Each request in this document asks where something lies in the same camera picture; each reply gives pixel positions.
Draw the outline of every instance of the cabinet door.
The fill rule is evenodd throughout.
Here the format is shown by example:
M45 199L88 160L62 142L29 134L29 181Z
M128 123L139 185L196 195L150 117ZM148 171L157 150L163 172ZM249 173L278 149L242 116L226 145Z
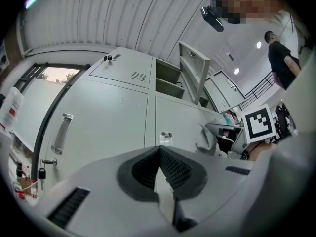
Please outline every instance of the cabinet door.
M57 159L55 167L46 165L45 191L93 161L143 148L147 97L99 82L75 83L56 108L43 139L39 158ZM73 118L60 134L63 113ZM60 138L64 143L57 145ZM62 153L55 153L52 145L62 147Z
M180 45L180 69L185 79L194 85L193 102L198 104L203 93L206 76L209 70L210 59L191 46L179 42Z
M170 132L173 146L195 152L196 139L201 136L201 125L217 117L221 119L222 115L205 115L198 108L156 97L156 145L160 144L160 132Z
M223 71L211 75L205 82L205 89L220 113L246 100L244 94Z
M149 88L152 57L137 51L117 48L109 55L115 61L104 61L90 75Z

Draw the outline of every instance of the bottle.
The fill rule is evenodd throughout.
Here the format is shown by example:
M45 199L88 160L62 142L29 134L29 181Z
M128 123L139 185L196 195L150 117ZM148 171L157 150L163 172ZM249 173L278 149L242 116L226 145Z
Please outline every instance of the bottle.
M35 185L35 184L33 184L33 185L31 186L31 196L32 196L32 198L34 198L34 199L37 198L37 191L36 191L36 185Z
M0 109L0 126L7 131L13 129L13 124L17 120L17 114L23 104L24 97L20 91L12 87Z
M18 182L23 178L22 163L18 162L16 166L16 180Z

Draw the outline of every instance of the black t-shirt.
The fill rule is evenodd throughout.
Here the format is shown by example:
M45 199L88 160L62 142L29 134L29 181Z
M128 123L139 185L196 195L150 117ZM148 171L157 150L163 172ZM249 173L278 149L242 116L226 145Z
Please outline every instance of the black t-shirt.
M275 41L269 46L269 61L271 64L271 70L276 73L277 77L279 77L285 90L295 79L295 75L291 72L284 61L286 56L290 56L297 65L300 66L298 59L293 57L291 55L291 51L281 43Z

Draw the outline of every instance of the red label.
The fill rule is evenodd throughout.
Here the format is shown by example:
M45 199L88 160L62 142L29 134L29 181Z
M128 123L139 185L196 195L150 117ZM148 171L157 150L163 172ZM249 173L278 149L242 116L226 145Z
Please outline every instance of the red label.
M15 117L16 111L13 108L11 108L9 113Z

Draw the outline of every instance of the staircase railing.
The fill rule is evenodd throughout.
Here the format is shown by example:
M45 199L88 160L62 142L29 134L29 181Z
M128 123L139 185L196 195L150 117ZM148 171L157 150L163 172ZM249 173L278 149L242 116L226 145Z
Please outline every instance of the staircase railing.
M251 91L246 94L247 100L239 105L241 109L245 109L251 105L254 101L259 99L269 88L274 84L272 71L267 74Z

